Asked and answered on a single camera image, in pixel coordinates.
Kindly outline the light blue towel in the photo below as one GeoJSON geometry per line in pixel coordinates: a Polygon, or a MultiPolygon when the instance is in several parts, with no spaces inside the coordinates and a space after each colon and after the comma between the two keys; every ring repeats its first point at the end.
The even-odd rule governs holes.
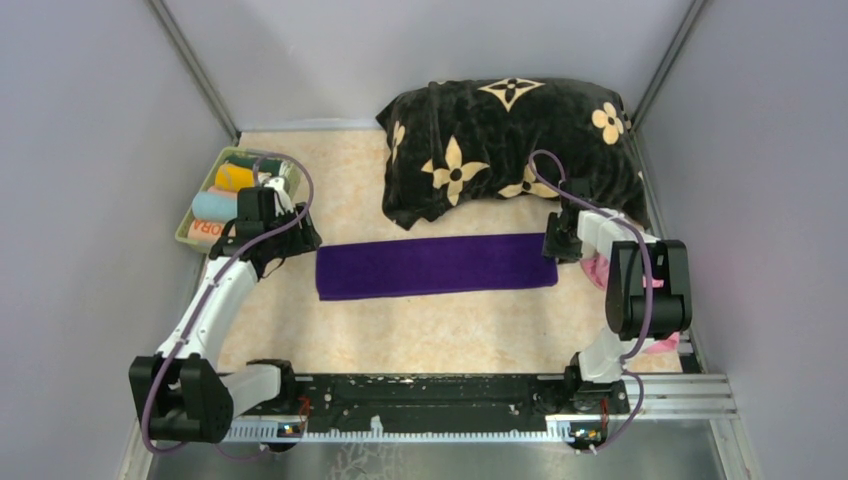
{"type": "Polygon", "coordinates": [[[237,201],[216,193],[199,192],[192,200],[191,211],[196,219],[226,223],[237,217],[237,201]]]}

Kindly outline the purple towel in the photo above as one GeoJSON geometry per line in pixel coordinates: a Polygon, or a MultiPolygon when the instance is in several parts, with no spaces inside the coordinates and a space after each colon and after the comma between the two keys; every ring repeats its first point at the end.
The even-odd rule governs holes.
{"type": "Polygon", "coordinates": [[[558,283],[544,235],[435,237],[322,247],[315,282],[322,301],[521,290],[558,283]]]}

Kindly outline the black floral blanket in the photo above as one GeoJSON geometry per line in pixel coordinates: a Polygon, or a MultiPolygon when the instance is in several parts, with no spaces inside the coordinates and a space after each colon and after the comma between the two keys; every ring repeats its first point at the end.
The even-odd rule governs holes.
{"type": "Polygon", "coordinates": [[[567,78],[431,82],[376,116],[389,156],[383,214],[409,230],[462,203],[524,195],[556,201],[563,177],[595,204],[650,223],[623,97],[567,78]]]}

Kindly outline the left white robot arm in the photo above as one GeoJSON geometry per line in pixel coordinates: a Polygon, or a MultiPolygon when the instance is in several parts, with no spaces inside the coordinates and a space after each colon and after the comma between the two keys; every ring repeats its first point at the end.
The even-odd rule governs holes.
{"type": "Polygon", "coordinates": [[[128,377],[145,445],[163,452],[188,443],[217,444],[232,422],[264,404],[292,411],[300,388],[290,361],[259,359],[241,370],[218,370],[223,343],[247,296],[274,261],[315,252],[321,245],[312,202],[294,204],[272,187],[239,192],[237,215],[210,247],[205,276],[177,326],[128,377]]]}

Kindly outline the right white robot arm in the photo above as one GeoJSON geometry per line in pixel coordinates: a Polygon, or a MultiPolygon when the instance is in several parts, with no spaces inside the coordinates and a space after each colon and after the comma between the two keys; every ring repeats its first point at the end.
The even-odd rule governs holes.
{"type": "Polygon", "coordinates": [[[693,308],[688,250],[684,242],[641,233],[615,210],[591,204],[587,180],[558,183],[561,211],[549,216],[543,255],[559,263],[607,263],[607,325],[577,353],[563,385],[576,412],[590,411],[603,385],[621,380],[638,353],[690,327],[693,308]]]}

